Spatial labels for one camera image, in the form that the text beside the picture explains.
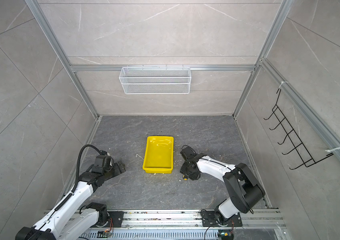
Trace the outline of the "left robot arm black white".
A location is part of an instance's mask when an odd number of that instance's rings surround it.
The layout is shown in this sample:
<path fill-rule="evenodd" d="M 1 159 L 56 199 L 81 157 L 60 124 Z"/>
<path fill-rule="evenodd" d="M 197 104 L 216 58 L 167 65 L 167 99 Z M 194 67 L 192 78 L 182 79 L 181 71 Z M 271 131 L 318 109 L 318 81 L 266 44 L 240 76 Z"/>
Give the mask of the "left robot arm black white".
<path fill-rule="evenodd" d="M 107 206 L 99 203 L 83 203 L 102 184 L 126 171 L 122 161 L 115 162 L 105 151 L 96 157 L 95 163 L 79 175 L 74 188 L 32 227 L 23 227 L 16 240 L 76 240 L 92 226 L 112 225 Z"/>

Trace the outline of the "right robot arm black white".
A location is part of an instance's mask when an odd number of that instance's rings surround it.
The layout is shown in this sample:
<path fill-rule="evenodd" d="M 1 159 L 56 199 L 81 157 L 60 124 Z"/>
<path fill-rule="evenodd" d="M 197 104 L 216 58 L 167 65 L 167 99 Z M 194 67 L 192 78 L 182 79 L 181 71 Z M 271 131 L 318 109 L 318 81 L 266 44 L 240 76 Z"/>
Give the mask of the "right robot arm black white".
<path fill-rule="evenodd" d="M 265 190 L 248 165 L 219 162 L 210 156 L 198 154 L 184 145 L 180 151 L 184 159 L 180 173 L 185 180 L 196 181 L 201 174 L 208 174 L 224 182 L 229 197 L 214 209 L 215 223 L 226 225 L 239 213 L 252 212 L 252 208 L 265 196 Z"/>

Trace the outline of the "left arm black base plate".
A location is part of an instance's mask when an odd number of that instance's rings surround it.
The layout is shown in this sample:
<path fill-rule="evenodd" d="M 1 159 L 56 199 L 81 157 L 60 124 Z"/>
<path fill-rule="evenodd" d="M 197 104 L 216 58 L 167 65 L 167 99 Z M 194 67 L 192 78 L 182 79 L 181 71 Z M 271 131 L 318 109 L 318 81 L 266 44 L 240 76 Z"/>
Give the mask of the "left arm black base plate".
<path fill-rule="evenodd" d="M 111 211 L 108 212 L 109 216 L 106 218 L 104 223 L 96 224 L 98 228 L 121 228 L 124 220 L 124 212 L 123 211 Z"/>

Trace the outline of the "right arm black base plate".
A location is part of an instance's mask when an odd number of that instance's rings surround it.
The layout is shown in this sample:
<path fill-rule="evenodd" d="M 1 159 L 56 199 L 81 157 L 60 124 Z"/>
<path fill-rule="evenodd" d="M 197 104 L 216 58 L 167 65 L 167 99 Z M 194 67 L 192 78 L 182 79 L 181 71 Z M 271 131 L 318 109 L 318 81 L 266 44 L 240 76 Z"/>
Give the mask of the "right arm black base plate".
<path fill-rule="evenodd" d="M 200 216 L 204 227 L 242 227 L 240 214 L 225 218 L 218 211 L 201 210 Z"/>

